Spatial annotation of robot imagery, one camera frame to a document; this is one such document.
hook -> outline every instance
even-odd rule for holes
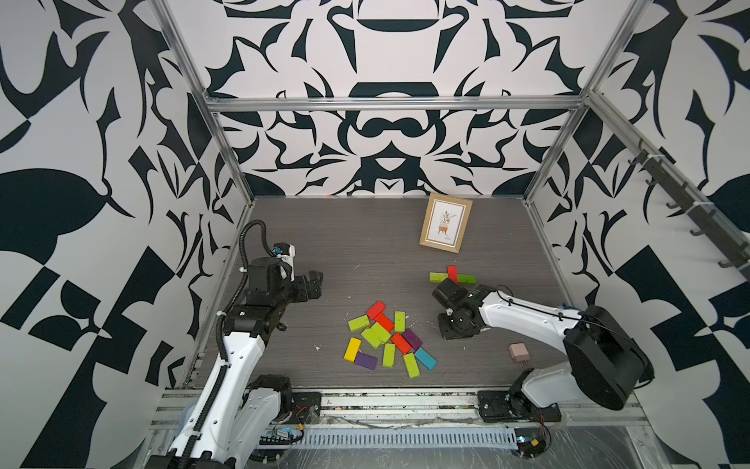
[[[718,266],[721,267],[722,269],[728,269],[729,267],[741,266],[743,263],[744,262],[742,259],[737,259],[737,260],[732,260],[732,261],[728,260],[727,262],[718,263]]]

framed print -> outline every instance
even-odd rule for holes
[[[419,244],[458,252],[471,212],[471,200],[432,193],[427,203]]]

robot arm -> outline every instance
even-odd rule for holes
[[[644,352],[603,308],[552,308],[485,285],[467,291],[450,279],[435,289],[433,297],[446,311],[438,317],[445,339],[502,327],[568,355],[568,362],[521,374],[506,397],[509,416],[537,419],[547,407],[583,397],[619,410],[638,379],[653,373]]]
[[[244,237],[260,225],[269,257],[247,261]],[[268,424],[292,407],[288,377],[264,375],[245,395],[250,376],[274,329],[292,302],[320,298],[323,274],[294,275],[294,246],[266,243],[266,226],[251,221],[240,235],[242,280],[227,311],[219,311],[216,339],[220,349],[200,398],[166,455],[152,456],[147,469],[225,469],[244,467]]]

patterned wallpaper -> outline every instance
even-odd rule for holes
[[[565,110],[224,113],[256,195],[523,194]]]
[[[750,233],[750,5],[655,0],[604,95]]]
[[[147,2],[2,2],[0,89],[2,466],[129,467],[244,201]]]
[[[241,98],[577,95],[628,6],[169,4],[209,94]],[[255,194],[522,194],[565,120],[561,114],[234,113],[223,123]]]
[[[603,88],[750,231],[750,5],[655,0]],[[576,304],[605,307],[646,351],[636,393],[681,464],[750,464],[750,283],[589,111],[535,200]]]

blue wooden block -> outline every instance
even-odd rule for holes
[[[422,365],[424,365],[428,370],[435,368],[435,365],[437,365],[437,361],[432,356],[430,356],[430,354],[427,353],[424,348],[420,347],[419,350],[414,352],[414,357],[419,360]]]

